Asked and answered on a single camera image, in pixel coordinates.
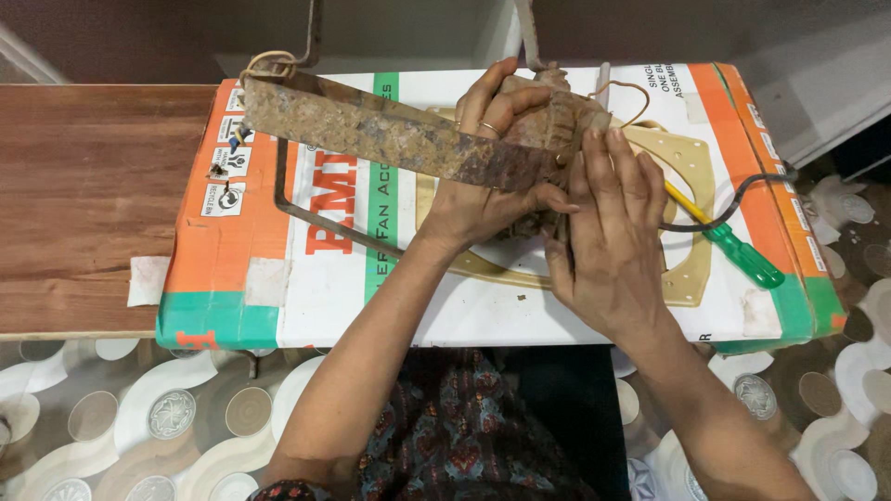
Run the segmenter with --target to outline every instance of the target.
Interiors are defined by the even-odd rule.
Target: forearm
[[[298,476],[324,484],[331,480],[324,477],[338,475],[331,469],[350,469],[365,451],[418,323],[452,259],[452,253],[422,235],[413,240],[291,412],[270,466],[300,471],[270,472],[270,481]]]
[[[712,499],[810,499],[794,465],[708,369],[673,318],[623,343]]]

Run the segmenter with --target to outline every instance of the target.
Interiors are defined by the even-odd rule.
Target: black cable
[[[749,176],[745,181],[742,182],[739,188],[736,189],[736,194],[733,195],[733,201],[730,203],[730,206],[721,214],[721,216],[717,217],[711,223],[706,223],[704,225],[673,225],[671,223],[660,223],[659,228],[666,230],[668,232],[677,232],[677,233],[699,233],[706,232],[708,230],[714,230],[720,225],[727,222],[727,219],[730,219],[730,216],[736,212],[736,209],[740,207],[740,202],[742,201],[742,195],[746,194],[746,190],[752,183],[755,181],[781,181],[793,183],[796,179],[798,179],[798,172],[795,170],[790,171],[791,174],[755,174],[753,176]]]

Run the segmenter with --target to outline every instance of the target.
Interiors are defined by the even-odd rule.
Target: woman's right hand
[[[570,169],[569,199],[580,208],[569,215],[574,266],[569,245],[544,236],[554,295],[620,347],[676,325],[662,298],[662,168],[646,152],[635,158],[622,129],[589,128]]]

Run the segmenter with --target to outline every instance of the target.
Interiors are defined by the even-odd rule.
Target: wooden surface
[[[153,335],[130,258],[173,250],[216,89],[0,86],[0,340]]]

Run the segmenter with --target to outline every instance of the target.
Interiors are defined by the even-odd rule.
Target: woman's left hand
[[[552,90],[546,86],[495,95],[504,77],[516,70],[515,57],[493,64],[458,100],[455,120],[460,124],[460,132],[499,139],[497,132],[480,124],[487,123],[504,133],[516,115],[548,102]],[[525,192],[504,193],[440,179],[433,205],[418,236],[456,256],[471,245],[488,240],[520,216],[547,208],[564,213],[579,210],[555,185],[545,183]]]

